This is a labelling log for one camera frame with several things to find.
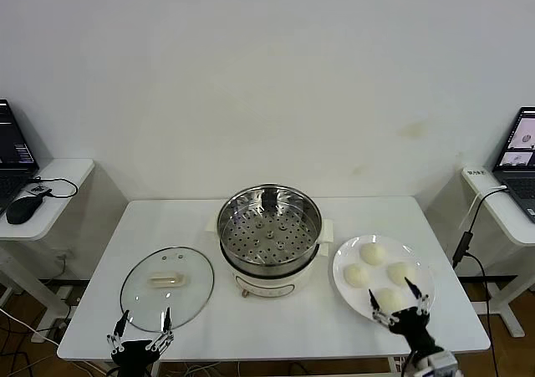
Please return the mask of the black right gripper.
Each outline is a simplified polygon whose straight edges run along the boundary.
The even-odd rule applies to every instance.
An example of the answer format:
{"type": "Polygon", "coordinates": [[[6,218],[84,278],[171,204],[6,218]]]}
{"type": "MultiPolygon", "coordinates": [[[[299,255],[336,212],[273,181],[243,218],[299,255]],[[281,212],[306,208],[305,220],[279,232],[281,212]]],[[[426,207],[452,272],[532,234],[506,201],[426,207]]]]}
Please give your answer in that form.
{"type": "Polygon", "coordinates": [[[372,319],[382,325],[389,325],[389,331],[405,338],[410,350],[415,354],[435,354],[443,350],[436,344],[435,339],[428,333],[427,325],[430,321],[430,297],[423,294],[418,286],[405,278],[410,291],[416,300],[416,305],[394,312],[385,313],[375,295],[369,289],[369,300],[372,308],[372,319]]]}

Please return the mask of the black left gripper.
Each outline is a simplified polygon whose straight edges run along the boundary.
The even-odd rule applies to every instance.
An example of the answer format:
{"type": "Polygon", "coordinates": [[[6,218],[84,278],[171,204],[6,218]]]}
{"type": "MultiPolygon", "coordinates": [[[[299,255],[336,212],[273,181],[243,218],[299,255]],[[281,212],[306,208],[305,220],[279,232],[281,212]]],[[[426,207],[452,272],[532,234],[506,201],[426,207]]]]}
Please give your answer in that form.
{"type": "Polygon", "coordinates": [[[113,333],[106,336],[111,347],[111,359],[116,365],[111,373],[115,371],[118,377],[151,376],[149,366],[160,359],[160,352],[165,352],[174,339],[171,330],[171,309],[166,309],[160,335],[151,342],[135,340],[122,343],[128,319],[129,311],[126,310],[116,323],[113,333]]]}

